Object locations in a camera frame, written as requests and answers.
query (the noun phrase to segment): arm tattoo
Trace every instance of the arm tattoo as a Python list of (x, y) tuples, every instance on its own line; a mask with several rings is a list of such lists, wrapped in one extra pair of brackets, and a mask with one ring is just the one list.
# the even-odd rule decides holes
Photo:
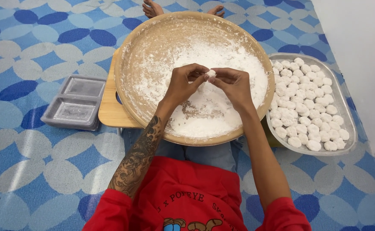
[(163, 130), (161, 119), (155, 115), (119, 164), (108, 188), (134, 197), (153, 160)]

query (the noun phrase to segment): floor mat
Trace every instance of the floor mat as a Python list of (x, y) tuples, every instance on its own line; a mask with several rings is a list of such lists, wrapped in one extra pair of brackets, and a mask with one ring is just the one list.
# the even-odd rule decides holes
[[(274, 149), (294, 203), (313, 230), (375, 230), (375, 159), (344, 79), (307, 0), (158, 0), (165, 13), (225, 18), (265, 51), (304, 53), (329, 64), (353, 114), (359, 142), (340, 157)], [(107, 76), (113, 52), (147, 20), (142, 0), (0, 0), (0, 231), (80, 230), (124, 156), (116, 129), (49, 127), (40, 117), (71, 73)], [(249, 230), (263, 221), (246, 146), (239, 156)]]

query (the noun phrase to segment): tattooed arm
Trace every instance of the tattooed arm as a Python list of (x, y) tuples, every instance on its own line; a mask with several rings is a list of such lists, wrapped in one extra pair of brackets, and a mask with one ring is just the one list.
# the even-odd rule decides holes
[(128, 151), (116, 169), (108, 188), (118, 190), (133, 198), (153, 160), (164, 134), (164, 128), (175, 108), (185, 102), (206, 81), (209, 69), (190, 64), (175, 68), (169, 88), (144, 132)]

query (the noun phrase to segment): plastic food container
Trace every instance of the plastic food container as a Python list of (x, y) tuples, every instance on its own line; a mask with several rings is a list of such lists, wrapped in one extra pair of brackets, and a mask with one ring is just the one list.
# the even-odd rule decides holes
[(105, 83), (97, 77), (68, 76), (41, 121), (54, 127), (95, 131), (100, 124), (98, 110)]
[(346, 98), (344, 97), (344, 95), (343, 95), (343, 93), (340, 89), (339, 81), (337, 80), (334, 73), (330, 70), (330, 68), (328, 68), (325, 63), (323, 63), (322, 61), (320, 61), (320, 60), (318, 60), (314, 57), (311, 57), (311, 56), (308, 56), (308, 55), (296, 54), (296, 53), (273, 53), (273, 54), (269, 55), (269, 58), (270, 58), (270, 60), (272, 60), (273, 63), (276, 62), (276, 61), (282, 62), (283, 60), (288, 60), (289, 62), (293, 62), (293, 60), (295, 58), (301, 58), (301, 59), (303, 59), (303, 61), (305, 61), (305, 64), (307, 64), (307, 65), (315, 64), (318, 67), (320, 67), (321, 71), (323, 71), (324, 74), (326, 75), (326, 77), (330, 78), (332, 80), (332, 83), (333, 83), (332, 86), (331, 86), (332, 90), (333, 90), (333, 93), (331, 95), (333, 96), (335, 101), (334, 101), (334, 103), (332, 103), (332, 105), (334, 105), (337, 108), (337, 110), (338, 110), (337, 115), (343, 117), (343, 119), (344, 119), (344, 124), (342, 126), (340, 126), (340, 128), (345, 129), (350, 134), (349, 140), (345, 141), (346, 146), (344, 147), (344, 149), (340, 149), (340, 150), (336, 150), (336, 151), (327, 151), (326, 149), (324, 149), (323, 142), (320, 143), (321, 149), (317, 152), (309, 150), (306, 147), (306, 145), (302, 145), (300, 148), (295, 148), (292, 145), (287, 143), (287, 138), (288, 138), (287, 136), (286, 136), (285, 139), (282, 139), (276, 134), (275, 129), (272, 127), (272, 123), (270, 121), (269, 113), (267, 113), (266, 114), (267, 124), (269, 125), (269, 129), (272, 132), (273, 136), (284, 147), (286, 147), (286, 148), (288, 148), (292, 151), (302, 153), (302, 154), (307, 154), (307, 155), (338, 156), (338, 155), (343, 155), (343, 154), (349, 153), (350, 151), (354, 150), (355, 147), (356, 147), (356, 144), (357, 144), (357, 140), (358, 140), (358, 134), (357, 134), (357, 131), (356, 131), (356, 127), (355, 127), (355, 124), (354, 124), (354, 121), (353, 121), (353, 117), (351, 116), (351, 112), (349, 110), (349, 107), (347, 105)]

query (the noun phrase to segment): stacked containers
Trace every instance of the stacked containers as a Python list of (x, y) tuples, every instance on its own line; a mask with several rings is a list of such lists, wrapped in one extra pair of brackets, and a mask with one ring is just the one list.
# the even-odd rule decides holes
[(40, 118), (49, 126), (95, 131), (106, 79), (70, 75)]

